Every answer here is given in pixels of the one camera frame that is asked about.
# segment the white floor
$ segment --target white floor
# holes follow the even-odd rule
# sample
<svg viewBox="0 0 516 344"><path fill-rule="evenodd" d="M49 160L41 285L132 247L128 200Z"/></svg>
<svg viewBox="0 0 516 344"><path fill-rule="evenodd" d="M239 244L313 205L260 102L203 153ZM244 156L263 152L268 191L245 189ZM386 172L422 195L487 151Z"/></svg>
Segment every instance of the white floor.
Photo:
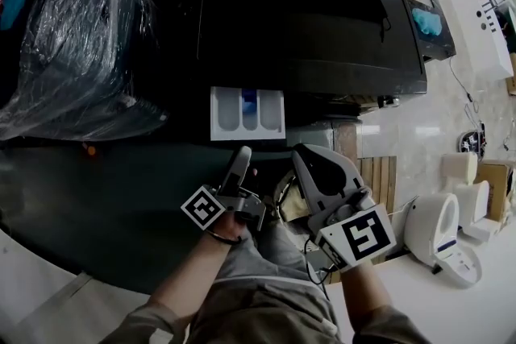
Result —
<svg viewBox="0 0 516 344"><path fill-rule="evenodd" d="M475 248L482 262L482 279L463 289L444 273L404 255L376 265L377 274L393 299L433 344L515 344L516 224L496 238ZM351 343L353 331L347 317L342 286L332 284L327 292L333 304L343 342Z"/></svg>
<svg viewBox="0 0 516 344"><path fill-rule="evenodd" d="M514 159L516 152L502 148L511 131L513 102L504 81L485 81L472 72L464 38L449 0L439 0L456 45L451 64L458 78L479 103L485 123L486 159ZM464 112L468 102L450 70L450 60L433 60L426 65L428 93L404 102L398 108L384 109L361 117L357 127L359 157L397 156L397 209L416 195L441 189L441 155L456 151L459 136L474 129ZM510 148L516 148L516 131ZM403 213L394 222L400 227Z"/></svg>
<svg viewBox="0 0 516 344"><path fill-rule="evenodd" d="M0 338L6 342L94 344L147 299L76 278L0 230Z"/></svg>

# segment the hand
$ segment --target hand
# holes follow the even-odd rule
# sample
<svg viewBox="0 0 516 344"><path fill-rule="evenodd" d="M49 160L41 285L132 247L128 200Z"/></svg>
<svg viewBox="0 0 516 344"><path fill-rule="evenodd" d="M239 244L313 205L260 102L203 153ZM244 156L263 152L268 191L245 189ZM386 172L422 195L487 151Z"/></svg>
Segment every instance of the hand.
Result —
<svg viewBox="0 0 516 344"><path fill-rule="evenodd" d="M213 231L223 238L236 240L242 234L245 222L239 221L233 212L223 213L213 226Z"/></svg>

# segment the person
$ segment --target person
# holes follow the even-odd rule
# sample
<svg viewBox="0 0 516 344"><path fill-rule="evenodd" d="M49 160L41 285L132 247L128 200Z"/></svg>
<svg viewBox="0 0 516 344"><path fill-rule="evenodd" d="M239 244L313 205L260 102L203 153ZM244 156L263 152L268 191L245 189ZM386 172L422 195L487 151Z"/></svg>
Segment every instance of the person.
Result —
<svg viewBox="0 0 516 344"><path fill-rule="evenodd" d="M227 240L241 237L238 245ZM185 262L102 344L338 343L331 302L305 256L271 222L256 235L224 213ZM428 343L392 302L372 264L341 275L353 343Z"/></svg>

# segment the gray shirt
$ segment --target gray shirt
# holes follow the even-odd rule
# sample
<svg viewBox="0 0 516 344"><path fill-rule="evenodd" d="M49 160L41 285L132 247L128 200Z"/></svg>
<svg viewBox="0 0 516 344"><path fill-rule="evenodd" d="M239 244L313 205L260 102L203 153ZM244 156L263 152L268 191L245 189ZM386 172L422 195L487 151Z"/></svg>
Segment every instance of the gray shirt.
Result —
<svg viewBox="0 0 516 344"><path fill-rule="evenodd" d="M163 305L130 313L102 344L183 342L177 316ZM188 344L340 343L331 303L315 286L288 280L232 280L214 284L190 325ZM428 341L391 307L372 311L354 344Z"/></svg>

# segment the white toilet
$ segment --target white toilet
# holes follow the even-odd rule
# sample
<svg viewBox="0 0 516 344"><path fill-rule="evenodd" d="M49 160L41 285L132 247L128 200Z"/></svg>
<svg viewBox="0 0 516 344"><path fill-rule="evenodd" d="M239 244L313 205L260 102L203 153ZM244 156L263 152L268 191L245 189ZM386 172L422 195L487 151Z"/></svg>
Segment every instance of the white toilet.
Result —
<svg viewBox="0 0 516 344"><path fill-rule="evenodd" d="M481 263L475 252L457 244L459 202L452 193L418 197L409 209L405 244L417 259L443 271L462 287L481 278Z"/></svg>
<svg viewBox="0 0 516 344"><path fill-rule="evenodd" d="M476 176L478 158L472 152L443 155L441 172L450 182L472 184Z"/></svg>
<svg viewBox="0 0 516 344"><path fill-rule="evenodd" d="M459 201L459 225L462 231L470 237L488 242L500 230L499 222L485 218L489 182L484 180L474 185L459 184L452 192Z"/></svg>

